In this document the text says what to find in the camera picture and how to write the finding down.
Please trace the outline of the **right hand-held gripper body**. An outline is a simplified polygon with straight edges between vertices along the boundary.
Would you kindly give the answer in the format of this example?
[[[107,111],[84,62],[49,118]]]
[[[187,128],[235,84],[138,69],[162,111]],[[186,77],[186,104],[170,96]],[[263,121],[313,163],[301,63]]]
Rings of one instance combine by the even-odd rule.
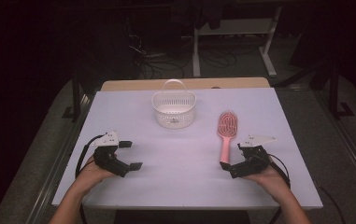
[[[254,175],[263,171],[271,162],[263,145],[276,140],[276,137],[249,134],[243,142],[240,142],[244,147],[241,150],[244,160],[232,165],[230,170],[232,178]]]

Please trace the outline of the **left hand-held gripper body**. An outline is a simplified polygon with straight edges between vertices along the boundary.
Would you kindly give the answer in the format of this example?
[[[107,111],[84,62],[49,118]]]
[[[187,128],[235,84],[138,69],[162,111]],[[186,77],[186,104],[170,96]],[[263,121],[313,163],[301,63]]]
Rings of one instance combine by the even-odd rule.
[[[116,151],[119,149],[120,141],[116,132],[109,132],[95,139],[91,146],[95,147],[93,158],[100,168],[125,177],[130,172],[130,166],[117,159]]]

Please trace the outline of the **pink hairbrush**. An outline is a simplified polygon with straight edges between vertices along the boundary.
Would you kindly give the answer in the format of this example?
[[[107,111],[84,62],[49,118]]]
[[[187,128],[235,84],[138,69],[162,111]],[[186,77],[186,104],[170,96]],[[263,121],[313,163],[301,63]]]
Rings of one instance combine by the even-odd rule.
[[[237,116],[233,111],[224,111],[219,118],[218,135],[222,139],[220,162],[230,160],[230,141],[237,135]]]

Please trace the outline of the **white plastic basket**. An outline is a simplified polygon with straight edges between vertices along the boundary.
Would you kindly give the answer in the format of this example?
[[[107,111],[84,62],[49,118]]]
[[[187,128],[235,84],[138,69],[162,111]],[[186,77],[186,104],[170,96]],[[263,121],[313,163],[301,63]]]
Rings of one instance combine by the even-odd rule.
[[[151,98],[158,123],[167,129],[182,129],[193,123],[196,95],[179,79],[168,79]]]

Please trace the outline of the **person's left hand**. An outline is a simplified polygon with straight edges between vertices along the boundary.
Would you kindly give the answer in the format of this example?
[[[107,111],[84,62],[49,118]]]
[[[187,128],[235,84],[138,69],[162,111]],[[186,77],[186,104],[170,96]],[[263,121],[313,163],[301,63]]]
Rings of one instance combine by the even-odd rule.
[[[112,176],[114,174],[100,168],[94,158],[90,157],[76,178],[76,183],[81,189],[92,189],[98,183]]]

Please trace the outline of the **person's right hand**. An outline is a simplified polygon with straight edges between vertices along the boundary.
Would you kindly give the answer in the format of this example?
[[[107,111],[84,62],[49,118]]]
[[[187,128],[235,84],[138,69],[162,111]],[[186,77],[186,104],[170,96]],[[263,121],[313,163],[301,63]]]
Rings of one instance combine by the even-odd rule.
[[[281,196],[289,190],[285,180],[271,165],[258,174],[245,176],[245,179],[260,185],[271,196]]]

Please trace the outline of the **black metal stand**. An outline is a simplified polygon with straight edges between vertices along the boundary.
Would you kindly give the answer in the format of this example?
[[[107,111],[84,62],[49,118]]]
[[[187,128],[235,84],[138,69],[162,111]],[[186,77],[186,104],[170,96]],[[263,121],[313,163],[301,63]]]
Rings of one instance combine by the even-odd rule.
[[[338,101],[339,73],[336,62],[331,63],[331,75],[329,80],[329,104],[328,108],[332,116],[340,120],[341,117],[351,117],[354,115],[349,105]]]
[[[81,111],[81,87],[78,80],[78,74],[72,76],[72,105],[68,106],[63,113],[63,119],[72,119],[73,122],[78,120]]]

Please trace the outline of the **dark hanging cloth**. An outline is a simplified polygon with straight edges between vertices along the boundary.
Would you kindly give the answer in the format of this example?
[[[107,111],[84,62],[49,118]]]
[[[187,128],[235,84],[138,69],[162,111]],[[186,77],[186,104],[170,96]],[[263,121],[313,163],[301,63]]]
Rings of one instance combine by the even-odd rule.
[[[221,26],[222,13],[223,0],[199,0],[195,28],[199,30],[207,23],[211,30],[218,29]]]

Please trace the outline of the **white metal desk frame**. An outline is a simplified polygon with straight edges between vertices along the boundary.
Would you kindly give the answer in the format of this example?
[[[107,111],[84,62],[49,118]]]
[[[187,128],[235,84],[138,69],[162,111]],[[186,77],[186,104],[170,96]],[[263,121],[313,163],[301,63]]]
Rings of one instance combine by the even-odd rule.
[[[221,27],[211,30],[205,25],[199,30],[193,32],[193,53],[192,53],[192,70],[194,77],[200,77],[200,62],[198,52],[198,39],[203,35],[266,35],[265,43],[259,47],[264,66],[270,77],[275,77],[277,71],[271,62],[268,51],[278,26],[278,19],[282,7],[276,7],[274,14],[270,18],[262,19],[239,19],[239,20],[222,20]]]

